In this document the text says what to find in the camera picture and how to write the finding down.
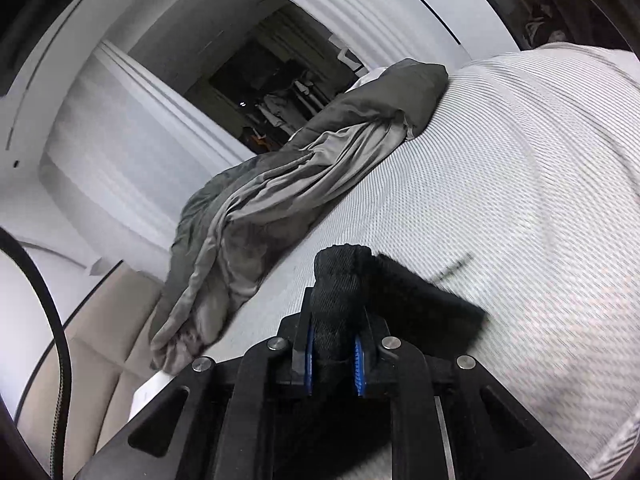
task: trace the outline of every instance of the gray blanket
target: gray blanket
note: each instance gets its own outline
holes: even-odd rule
[[[150,327],[154,365],[175,374],[213,343],[323,207],[425,129],[447,79],[441,65],[396,63],[335,98],[279,152],[230,168],[195,193]]]

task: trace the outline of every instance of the white mattress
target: white mattress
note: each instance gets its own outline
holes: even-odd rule
[[[470,254],[444,283],[490,315],[470,353],[597,476],[612,440],[637,432],[638,80],[632,54],[568,44],[463,68],[426,131],[335,206],[206,354],[275,334],[332,244],[425,278]]]

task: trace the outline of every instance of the white ceiling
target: white ceiling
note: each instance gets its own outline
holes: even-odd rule
[[[213,73],[288,0],[177,0],[129,50],[177,92]]]

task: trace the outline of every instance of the black cable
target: black cable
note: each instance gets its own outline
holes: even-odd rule
[[[50,475],[53,480],[63,480],[63,460],[65,454],[66,422],[69,416],[69,403],[71,402],[71,357],[69,347],[66,344],[65,331],[53,302],[47,285],[33,263],[27,251],[7,231],[0,227],[0,251],[11,258],[24,273],[30,285],[40,300],[53,333],[53,341],[58,351],[58,364],[60,366],[60,386],[58,389],[58,403],[56,416],[53,421],[53,433],[51,435]]]

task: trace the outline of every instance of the hanging clothes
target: hanging clothes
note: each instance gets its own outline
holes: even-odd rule
[[[306,124],[306,119],[286,96],[267,94],[262,99],[269,111],[285,121],[294,132]]]
[[[309,102],[308,97],[302,94],[298,89],[296,89],[294,92],[295,92],[296,101],[299,102],[304,107],[305,112],[309,115],[308,117],[309,119],[320,111],[320,110],[317,110],[311,104],[311,102]]]
[[[293,82],[293,85],[296,88],[297,94],[301,97],[301,100],[305,102],[305,105],[310,106],[311,108],[316,110],[314,115],[319,113],[320,110],[324,108],[325,104],[323,104],[315,95],[315,86],[305,85],[297,79]]]

